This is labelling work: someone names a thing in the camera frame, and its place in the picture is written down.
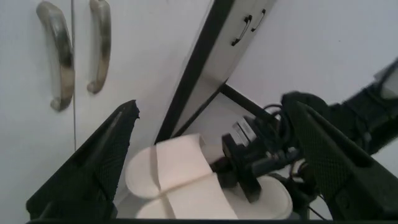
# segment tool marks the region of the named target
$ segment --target black cable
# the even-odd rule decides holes
[[[321,216],[317,211],[315,211],[313,208],[311,208],[311,206],[308,206],[308,208],[315,213],[319,218],[321,218],[322,220],[326,221],[327,219],[324,218],[323,216]]]
[[[272,129],[272,130],[274,131],[276,137],[282,139],[282,143],[283,143],[282,147],[286,147],[288,144],[290,144],[290,142],[292,140],[292,128],[290,127],[290,122],[289,122],[288,116],[286,115],[282,105],[278,105],[278,104],[266,105],[265,107],[263,107],[263,110],[266,110],[269,108],[279,108],[279,111],[275,111],[275,112],[271,113],[271,115],[265,120],[265,123],[268,123],[269,121],[274,119],[277,115],[280,116],[279,124],[282,123],[284,125],[284,135],[279,136],[280,135],[279,127],[277,128],[277,131],[275,131],[274,129]]]

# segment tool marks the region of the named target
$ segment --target white slipper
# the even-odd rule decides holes
[[[260,177],[260,199],[249,203],[240,187],[223,190],[215,175],[200,179],[143,206],[136,218],[286,219],[293,209],[286,188],[273,177]]]
[[[126,169],[128,189],[138,197],[156,198],[164,192],[212,173],[201,152],[199,134],[170,139],[134,156]]]
[[[216,174],[167,192],[143,206],[136,218],[237,219]]]
[[[293,202],[286,188],[269,176],[257,178],[261,194],[257,202],[249,203],[240,187],[223,189],[226,199],[239,219],[286,219],[293,210]]]

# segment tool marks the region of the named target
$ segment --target cabinet door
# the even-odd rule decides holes
[[[0,1],[0,217],[26,223],[27,199],[71,156],[73,103],[55,111],[46,30],[36,13],[41,0]],[[71,35],[71,2],[62,10]]]
[[[228,71],[226,72],[228,74],[226,78],[228,78],[233,73],[234,69],[236,68],[240,59],[242,58],[244,52],[251,43],[252,39],[257,34],[258,30],[261,29],[263,22],[270,13],[275,2],[276,0],[256,0],[256,3],[254,7],[251,9],[250,13],[251,15],[253,15],[253,20],[250,23],[250,26],[240,43],[241,44],[240,48],[237,49],[236,56],[233,59],[231,66],[228,68]]]
[[[175,134],[229,77],[228,69],[241,52],[243,41],[253,22],[256,0],[235,1],[229,16],[207,58],[205,67],[174,129]]]
[[[111,12],[110,61],[104,86],[96,94],[87,89],[98,67],[96,12],[89,0],[74,2],[76,147],[115,108],[135,99],[140,119],[132,132],[131,153],[154,143],[212,1],[106,1]]]

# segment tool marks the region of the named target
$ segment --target cabinet handle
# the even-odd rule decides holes
[[[54,110],[61,111],[69,106],[75,91],[75,69],[67,23],[62,11],[46,1],[37,6],[36,13],[45,27],[47,42],[51,42],[47,50],[56,93],[50,105]]]
[[[232,41],[231,43],[232,46],[235,46],[237,43],[239,43],[239,41],[241,41],[241,39],[243,38],[244,34],[246,33],[247,29],[250,26],[251,19],[252,19],[251,15],[248,15],[244,18],[243,21],[246,23],[246,25],[244,26],[241,35],[238,38],[236,38],[234,41]]]
[[[90,0],[90,9],[94,15],[95,46],[98,51],[95,57],[98,64],[94,80],[87,85],[87,90],[96,94],[105,84],[111,58],[111,8],[105,0]]]
[[[256,29],[260,26],[260,24],[261,24],[261,22],[262,22],[262,19],[266,16],[266,10],[263,9],[263,10],[261,11],[261,14],[262,14],[262,16],[261,16],[261,19],[260,19],[259,23],[257,24],[256,27],[254,27],[254,28],[251,29],[251,32],[256,31]]]

